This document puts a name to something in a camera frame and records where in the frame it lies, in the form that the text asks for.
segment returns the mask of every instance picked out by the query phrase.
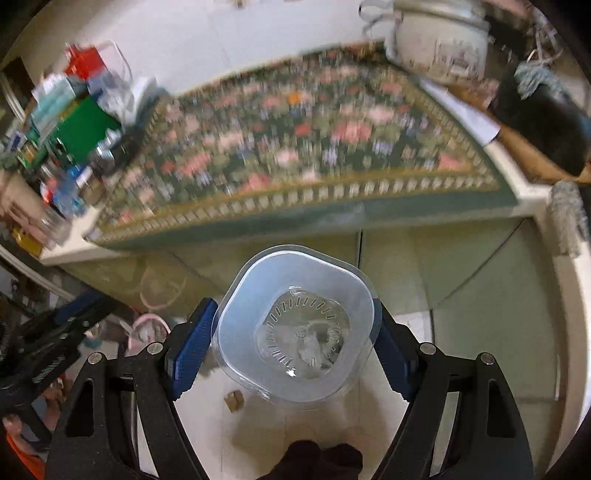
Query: clear plastic bowl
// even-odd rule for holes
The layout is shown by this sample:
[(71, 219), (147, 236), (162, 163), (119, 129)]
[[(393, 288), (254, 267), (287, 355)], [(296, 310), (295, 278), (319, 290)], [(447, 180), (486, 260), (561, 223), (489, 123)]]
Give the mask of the clear plastic bowl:
[(212, 345), (224, 371), (245, 388), (311, 410), (355, 383), (381, 312), (359, 269), (282, 245), (242, 267), (216, 312)]

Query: white tile floor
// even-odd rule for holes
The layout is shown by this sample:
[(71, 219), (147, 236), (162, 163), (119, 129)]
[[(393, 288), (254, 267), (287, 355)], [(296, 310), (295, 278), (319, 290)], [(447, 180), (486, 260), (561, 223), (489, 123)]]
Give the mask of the white tile floor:
[[(419, 341), (432, 340), (428, 312), (402, 315), (396, 320), (408, 325)], [(220, 368), (207, 368), (211, 364), (208, 358), (176, 408), (212, 480), (254, 480), (265, 475), (287, 446), (299, 439), (313, 439), (321, 447), (344, 440), (353, 443), (363, 453), (360, 479), (369, 479), (407, 408), (407, 402), (390, 389), (374, 351), (360, 379), (345, 395), (309, 412), (276, 408), (242, 388)], [(239, 412), (230, 413), (223, 398), (236, 389), (243, 392), (245, 405)], [(138, 444), (142, 469), (157, 475), (141, 432)]]

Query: orange cloth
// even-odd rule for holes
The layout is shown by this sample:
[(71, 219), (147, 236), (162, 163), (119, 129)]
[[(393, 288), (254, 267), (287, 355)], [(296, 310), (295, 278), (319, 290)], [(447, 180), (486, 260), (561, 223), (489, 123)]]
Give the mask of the orange cloth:
[(28, 455), (20, 451), (9, 434), (6, 435), (6, 440), (8, 441), (8, 444), (12, 450), (14, 450), (14, 452), (18, 455), (22, 464), (26, 466), (33, 475), (35, 475), (37, 480), (43, 480), (43, 477), (45, 476), (45, 463), (43, 463), (39, 457)]

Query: green tablecloth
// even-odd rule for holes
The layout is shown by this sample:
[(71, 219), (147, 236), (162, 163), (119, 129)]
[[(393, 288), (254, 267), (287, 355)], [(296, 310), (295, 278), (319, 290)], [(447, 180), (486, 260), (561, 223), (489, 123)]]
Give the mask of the green tablecloth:
[(89, 239), (158, 247), (514, 204), (462, 126), (366, 44), (162, 100)]

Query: rice cooker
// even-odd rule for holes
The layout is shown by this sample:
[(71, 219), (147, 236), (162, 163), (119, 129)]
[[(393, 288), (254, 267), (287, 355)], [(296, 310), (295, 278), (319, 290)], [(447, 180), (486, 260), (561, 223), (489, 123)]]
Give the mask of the rice cooker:
[(359, 16), (365, 33), (392, 22), (388, 58), (411, 72), (444, 84), (484, 77), (490, 25), (478, 0), (364, 0)]

